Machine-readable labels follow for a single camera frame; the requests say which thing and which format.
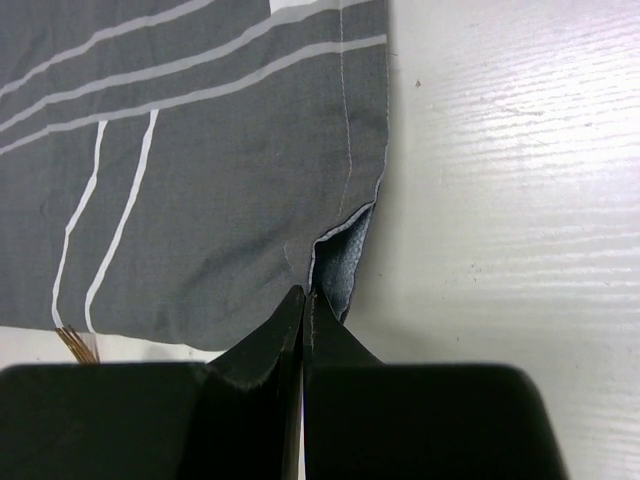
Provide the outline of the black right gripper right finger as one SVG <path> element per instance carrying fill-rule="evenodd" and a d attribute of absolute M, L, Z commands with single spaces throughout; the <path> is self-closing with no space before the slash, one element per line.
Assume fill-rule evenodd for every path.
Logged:
<path fill-rule="evenodd" d="M 310 479 L 564 479 L 542 397 L 500 364 L 389 364 L 321 290 L 302 320 Z"/>

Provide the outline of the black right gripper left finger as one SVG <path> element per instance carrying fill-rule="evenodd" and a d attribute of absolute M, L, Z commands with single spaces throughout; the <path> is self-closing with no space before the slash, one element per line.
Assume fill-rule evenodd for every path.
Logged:
<path fill-rule="evenodd" d="M 294 479 L 305 304 L 207 362 L 19 365 L 1 374 L 5 479 Z"/>

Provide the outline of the grey striped cloth placemat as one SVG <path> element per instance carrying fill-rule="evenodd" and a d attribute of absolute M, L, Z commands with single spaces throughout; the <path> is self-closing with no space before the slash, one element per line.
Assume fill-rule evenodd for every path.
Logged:
<path fill-rule="evenodd" d="M 1 322 L 225 350 L 349 308 L 388 145 L 383 1 L 5 1 Z"/>

